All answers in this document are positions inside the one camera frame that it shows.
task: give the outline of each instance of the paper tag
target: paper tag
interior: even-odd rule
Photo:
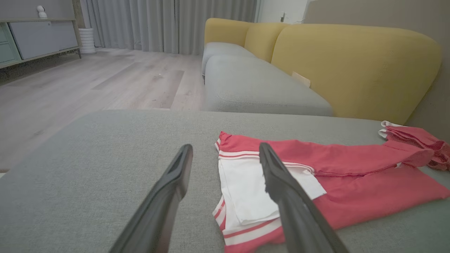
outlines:
[[[299,73],[292,71],[292,77],[294,79],[296,79],[297,81],[299,81],[300,83],[304,84],[306,87],[308,87],[308,88],[311,87],[311,80],[300,75]]]

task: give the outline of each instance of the yellow cushion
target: yellow cushion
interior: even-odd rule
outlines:
[[[289,24],[285,23],[254,23],[245,38],[245,49],[256,57],[270,62],[278,35]]]
[[[209,42],[225,42],[244,46],[248,27],[253,23],[209,18],[205,24],[205,45]]]
[[[436,77],[441,50],[403,29],[297,24],[281,31],[271,63],[310,79],[337,117],[404,124]]]

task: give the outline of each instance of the gray seat cushion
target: gray seat cushion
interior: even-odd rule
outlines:
[[[224,42],[209,42],[205,45],[203,50],[203,60],[202,60],[202,74],[205,75],[206,63],[209,58],[214,55],[235,55],[244,57],[256,57],[254,54],[250,53],[247,49],[231,43]]]
[[[206,72],[206,111],[333,115],[319,94],[261,59],[217,55]]]
[[[0,252],[107,252],[181,145],[193,145],[170,252],[223,252],[220,131],[264,140],[382,144],[380,122],[255,113],[114,110],[84,116],[0,178]],[[450,187],[450,173],[422,171]],[[337,231],[350,252],[448,252],[450,199]],[[287,252],[284,244],[257,252]]]

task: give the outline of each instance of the mint green cabinet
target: mint green cabinet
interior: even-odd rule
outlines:
[[[0,66],[22,60],[7,23],[0,23]]]

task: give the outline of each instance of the sofa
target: sofa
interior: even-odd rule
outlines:
[[[440,65],[440,46],[409,30],[210,18],[203,109],[404,124]]]
[[[220,131],[264,140],[382,144],[378,121],[338,117],[110,110],[84,116],[0,178],[0,252],[107,252],[179,148],[193,146],[169,252],[223,252]],[[450,188],[450,173],[420,168]],[[351,253],[448,252],[450,199],[337,230]],[[256,252],[287,252],[285,244]]]

